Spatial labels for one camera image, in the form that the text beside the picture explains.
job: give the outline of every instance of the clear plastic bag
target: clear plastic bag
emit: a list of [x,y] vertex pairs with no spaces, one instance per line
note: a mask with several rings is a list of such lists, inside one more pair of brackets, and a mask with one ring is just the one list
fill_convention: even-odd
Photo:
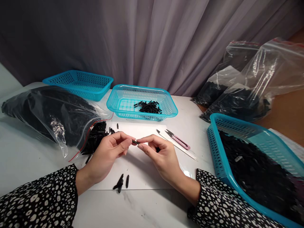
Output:
[[223,62],[216,67],[215,73],[192,101],[208,108],[228,87],[236,83],[243,83],[243,77],[239,72],[254,57],[259,47],[260,45],[257,43],[231,42],[226,47]]
[[58,86],[18,94],[2,104],[2,112],[58,143],[63,157],[70,162],[82,157],[81,152],[95,124],[113,116],[94,102]]
[[243,83],[244,78],[232,66],[212,75],[204,84],[200,93],[192,101],[208,108],[231,85]]
[[222,113],[248,122],[266,116],[275,95],[304,88],[304,46],[271,40],[261,46],[242,70],[245,82],[225,92],[200,117],[210,122],[212,113]]

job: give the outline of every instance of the hand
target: hand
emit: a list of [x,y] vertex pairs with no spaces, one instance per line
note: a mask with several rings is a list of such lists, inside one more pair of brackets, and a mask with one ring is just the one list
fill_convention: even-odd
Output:
[[[156,135],[138,139],[137,142],[140,143],[138,148],[152,159],[161,177],[193,205],[196,205],[200,194],[200,184],[184,175],[178,164],[174,145]],[[156,152],[157,147],[161,149],[158,153]]]
[[169,184],[173,186],[184,175],[171,142],[156,135],[138,139],[137,142],[140,143],[138,148],[152,159],[161,177]]
[[77,172],[76,187],[78,195],[102,181],[109,174],[115,159],[127,154],[132,140],[135,140],[135,138],[122,131],[108,135],[101,140],[92,159]]

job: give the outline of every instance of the gray curtain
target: gray curtain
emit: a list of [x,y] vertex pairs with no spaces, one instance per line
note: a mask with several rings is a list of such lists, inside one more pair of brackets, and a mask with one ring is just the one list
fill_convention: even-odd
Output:
[[303,25],[298,0],[1,1],[0,62],[23,85],[78,69],[192,96],[230,41]]

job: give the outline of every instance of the turquoise basket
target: turquoise basket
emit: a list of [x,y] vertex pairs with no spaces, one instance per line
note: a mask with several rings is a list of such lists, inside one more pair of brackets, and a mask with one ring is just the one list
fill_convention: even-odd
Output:
[[[157,101],[162,114],[140,112],[141,107],[134,107],[140,101]],[[167,117],[175,117],[178,110],[170,93],[158,88],[135,85],[116,85],[107,101],[107,107],[118,117],[142,120],[162,121]]]
[[77,70],[69,70],[42,81],[52,86],[60,86],[82,98],[100,101],[110,89],[113,78]]
[[210,116],[210,120],[211,124],[208,127],[207,132],[216,176],[221,181],[234,188],[244,200],[260,213],[272,218],[286,227],[303,227],[255,202],[240,188],[230,169],[230,165],[219,136],[219,130],[243,139],[246,142],[253,143],[293,176],[298,177],[299,181],[304,186],[303,180],[300,179],[301,177],[304,177],[304,164],[301,160],[277,135],[264,127],[219,113],[212,114]]

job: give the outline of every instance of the person's left hand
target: person's left hand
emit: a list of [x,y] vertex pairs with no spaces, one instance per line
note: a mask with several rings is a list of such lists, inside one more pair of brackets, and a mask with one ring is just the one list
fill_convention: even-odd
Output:
[[101,140],[92,159],[77,172],[76,187],[78,195],[102,181],[109,174],[115,159],[127,154],[132,140],[135,140],[135,138],[122,131],[108,135]]

